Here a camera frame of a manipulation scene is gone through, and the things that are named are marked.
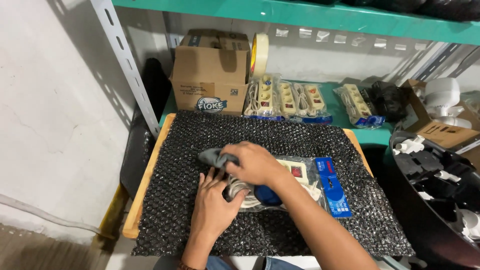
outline floke logo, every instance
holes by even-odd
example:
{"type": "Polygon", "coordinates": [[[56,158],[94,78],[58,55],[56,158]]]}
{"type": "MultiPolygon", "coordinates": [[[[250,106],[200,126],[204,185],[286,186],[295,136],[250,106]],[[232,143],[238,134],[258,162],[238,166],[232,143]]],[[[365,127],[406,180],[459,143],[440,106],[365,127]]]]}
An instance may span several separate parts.
{"type": "Polygon", "coordinates": [[[198,99],[195,108],[197,110],[206,111],[210,113],[221,112],[224,108],[227,107],[227,101],[220,100],[215,97],[201,97],[198,99]]]}

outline teal shelf board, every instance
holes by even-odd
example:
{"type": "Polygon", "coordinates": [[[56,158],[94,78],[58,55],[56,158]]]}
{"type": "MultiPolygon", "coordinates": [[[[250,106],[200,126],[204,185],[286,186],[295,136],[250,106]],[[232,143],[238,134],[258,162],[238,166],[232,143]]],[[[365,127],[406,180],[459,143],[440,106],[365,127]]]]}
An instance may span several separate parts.
{"type": "MultiPolygon", "coordinates": [[[[341,128],[351,129],[357,137],[362,147],[368,147],[368,145],[388,145],[388,140],[393,131],[393,126],[389,123],[384,123],[380,128],[374,130],[359,129],[354,127],[348,119],[345,107],[333,89],[340,87],[340,84],[336,83],[321,83],[322,87],[320,91],[327,105],[327,111],[333,115],[333,126],[339,126],[341,128]]],[[[176,113],[177,105],[175,101],[175,95],[173,90],[170,92],[165,109],[162,112],[162,117],[159,122],[159,126],[163,126],[166,116],[169,113],[176,113]]]]}
{"type": "Polygon", "coordinates": [[[114,5],[130,8],[480,45],[480,22],[451,22],[344,4],[325,6],[288,0],[112,0],[112,2],[114,5]]]}

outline wrist bracelet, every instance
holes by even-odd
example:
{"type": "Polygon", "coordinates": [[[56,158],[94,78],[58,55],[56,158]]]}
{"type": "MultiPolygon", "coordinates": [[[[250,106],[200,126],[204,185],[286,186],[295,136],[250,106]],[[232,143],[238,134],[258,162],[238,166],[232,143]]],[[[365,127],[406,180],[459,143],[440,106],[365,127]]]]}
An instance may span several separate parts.
{"type": "Polygon", "coordinates": [[[198,269],[194,269],[194,268],[188,267],[188,266],[186,266],[183,262],[179,262],[179,265],[178,265],[178,267],[177,267],[177,270],[198,270],[198,269]]]}

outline hand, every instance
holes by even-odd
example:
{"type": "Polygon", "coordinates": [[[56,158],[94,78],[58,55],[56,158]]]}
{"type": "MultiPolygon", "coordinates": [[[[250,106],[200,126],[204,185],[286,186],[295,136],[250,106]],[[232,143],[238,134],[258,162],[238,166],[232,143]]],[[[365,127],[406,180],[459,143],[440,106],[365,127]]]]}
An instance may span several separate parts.
{"type": "Polygon", "coordinates": [[[272,188],[272,184],[293,175],[280,164],[267,149],[250,142],[226,145],[220,154],[232,154],[240,160],[240,166],[227,162],[225,169],[234,177],[250,183],[264,184],[272,188]]]}
{"type": "Polygon", "coordinates": [[[249,190],[240,191],[231,202],[222,197],[227,186],[223,180],[224,172],[214,178],[215,168],[211,168],[207,177],[200,174],[197,199],[192,215],[190,238],[200,237],[212,246],[216,239],[227,229],[237,216],[241,203],[249,190]]]}

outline wooden table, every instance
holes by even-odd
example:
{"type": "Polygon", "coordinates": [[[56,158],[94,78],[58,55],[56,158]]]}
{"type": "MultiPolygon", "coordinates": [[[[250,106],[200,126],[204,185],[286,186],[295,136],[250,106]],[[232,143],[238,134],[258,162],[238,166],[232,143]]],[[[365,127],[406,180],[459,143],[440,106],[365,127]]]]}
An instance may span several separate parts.
{"type": "MultiPolygon", "coordinates": [[[[150,160],[148,162],[147,168],[145,169],[144,176],[142,178],[142,181],[140,182],[140,186],[138,187],[135,200],[133,200],[132,207],[130,208],[130,212],[127,216],[127,220],[125,221],[125,224],[123,226],[122,234],[127,238],[137,238],[138,236],[138,223],[140,222],[140,217],[142,215],[142,203],[144,201],[145,193],[147,191],[148,184],[150,183],[150,177],[152,176],[153,169],[155,168],[158,153],[160,152],[160,147],[162,146],[163,141],[165,140],[168,132],[170,131],[170,126],[172,125],[174,118],[174,113],[167,115],[162,130],[160,131],[160,135],[158,136],[158,139],[155,143],[155,147],[153,148],[152,156],[150,156],[150,160]]],[[[368,166],[367,160],[365,159],[365,156],[360,148],[360,144],[355,137],[355,134],[353,134],[353,131],[349,129],[343,129],[343,131],[345,131],[347,137],[350,139],[357,151],[362,156],[363,165],[365,165],[368,172],[373,175],[370,167],[368,166]]]]}

